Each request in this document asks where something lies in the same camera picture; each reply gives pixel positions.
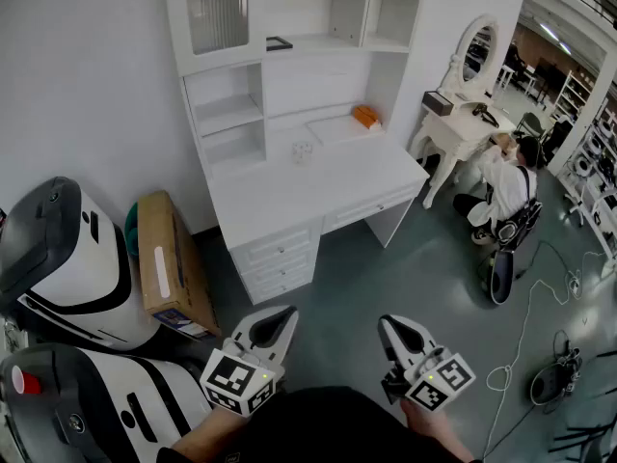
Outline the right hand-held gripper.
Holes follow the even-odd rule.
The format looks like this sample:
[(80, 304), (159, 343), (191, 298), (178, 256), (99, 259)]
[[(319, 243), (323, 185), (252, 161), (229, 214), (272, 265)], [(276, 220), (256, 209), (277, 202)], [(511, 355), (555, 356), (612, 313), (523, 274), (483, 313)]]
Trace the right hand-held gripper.
[[(436, 347), (432, 335), (421, 324), (400, 315), (384, 314), (377, 328), (391, 364), (381, 381), (391, 404), (407, 399), (427, 412), (439, 412), (475, 381), (463, 357)], [(404, 368), (400, 363), (415, 364)]]

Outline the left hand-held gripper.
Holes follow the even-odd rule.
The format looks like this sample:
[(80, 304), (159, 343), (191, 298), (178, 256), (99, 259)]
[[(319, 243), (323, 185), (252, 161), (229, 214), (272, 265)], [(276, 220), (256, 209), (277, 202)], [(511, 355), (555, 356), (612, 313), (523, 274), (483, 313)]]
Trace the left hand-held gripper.
[(245, 316), (215, 348), (200, 378), (209, 402), (251, 417), (279, 390), (283, 362), (299, 320), (294, 306), (275, 306)]

